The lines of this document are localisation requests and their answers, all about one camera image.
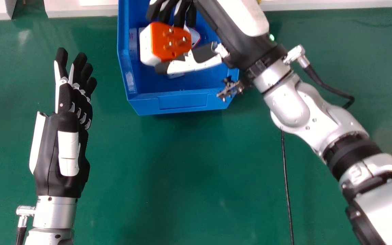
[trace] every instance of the green table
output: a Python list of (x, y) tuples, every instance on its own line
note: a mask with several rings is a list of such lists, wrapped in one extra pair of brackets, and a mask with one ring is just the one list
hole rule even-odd
[[(116, 17), (49, 20), (29, 3), (0, 22), (0, 245), (14, 243), (16, 207), (36, 202), (30, 144), (36, 111), (53, 110), (60, 46), (70, 59), (84, 51), (99, 82), (76, 244), (289, 244), (280, 133), (256, 90), (224, 111), (139, 117), (125, 97)], [(392, 9), (267, 15), (279, 43), (305, 46), (327, 83), (356, 96), (350, 111), (392, 153)], [(286, 142), (297, 244), (357, 244), (327, 168), (295, 136)]]

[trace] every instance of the blue plastic box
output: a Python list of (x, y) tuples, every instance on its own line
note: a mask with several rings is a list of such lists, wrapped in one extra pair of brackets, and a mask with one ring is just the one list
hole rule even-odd
[[(145, 19), (149, 0), (119, 0), (118, 58), (125, 84), (126, 98), (138, 115), (183, 113), (226, 109), (216, 94), (224, 88), (222, 80), (232, 76), (238, 79), (238, 70), (226, 65), (185, 74), (169, 79), (155, 73), (154, 67), (140, 62), (139, 28), (149, 25)], [(201, 34), (199, 47), (219, 41), (216, 33), (197, 16), (196, 30)]]

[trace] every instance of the black wire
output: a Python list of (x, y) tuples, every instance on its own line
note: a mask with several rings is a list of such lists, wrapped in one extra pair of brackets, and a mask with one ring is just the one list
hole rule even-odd
[(285, 156), (285, 137), (283, 131), (280, 132), (280, 142), (282, 147), (283, 179), (285, 181), (285, 194), (287, 197), (288, 223), (290, 225), (290, 239), (291, 239), (291, 245), (294, 245), (293, 217), (291, 216), (290, 192), (288, 190), (288, 176), (287, 176), (287, 158)]
[(343, 106), (344, 109), (349, 108), (354, 102), (355, 102), (355, 97), (353, 97), (352, 95), (343, 92), (341, 90), (337, 90), (336, 88), (333, 88), (327, 84), (325, 84), (319, 77), (319, 75), (317, 75), (316, 71), (314, 70), (314, 68), (312, 68), (311, 65), (308, 65), (307, 68), (304, 68), (304, 71), (308, 74), (308, 76), (320, 87), (324, 88), (325, 90), (328, 90), (329, 92), (336, 94), (338, 96), (344, 97), (346, 99), (348, 99), (349, 101)]

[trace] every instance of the orange plug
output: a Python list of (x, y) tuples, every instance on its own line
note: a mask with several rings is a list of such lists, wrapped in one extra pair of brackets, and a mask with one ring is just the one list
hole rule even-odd
[(152, 53), (161, 62), (170, 61), (192, 48), (192, 36), (183, 28), (162, 22), (151, 23)]

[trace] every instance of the robotic hand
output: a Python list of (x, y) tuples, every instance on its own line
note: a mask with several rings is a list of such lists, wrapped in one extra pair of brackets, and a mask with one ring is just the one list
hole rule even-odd
[(78, 54), (69, 74), (66, 64), (67, 51), (59, 48), (54, 61), (55, 113), (37, 113), (31, 146), (37, 204), (17, 208), (16, 245), (23, 244), (32, 216), (34, 228), (25, 245), (73, 244), (77, 202), (90, 171), (85, 151), (93, 117), (90, 97), (97, 82), (90, 77), (93, 68), (84, 53)]
[[(175, 21), (194, 4), (216, 31), (222, 44), (195, 49), (176, 60), (160, 63), (157, 73), (196, 71), (224, 62), (244, 79), (227, 81), (217, 96), (225, 99), (253, 84), (284, 132), (302, 138), (339, 182), (349, 207), (347, 216), (362, 244), (392, 244), (392, 156), (382, 153), (366, 130), (345, 108), (354, 98), (324, 84), (297, 46), (287, 52), (269, 39), (269, 23), (255, 0), (151, 0), (147, 19), (171, 13)], [(298, 62), (319, 86), (350, 101), (342, 107), (326, 102), (290, 67)]]

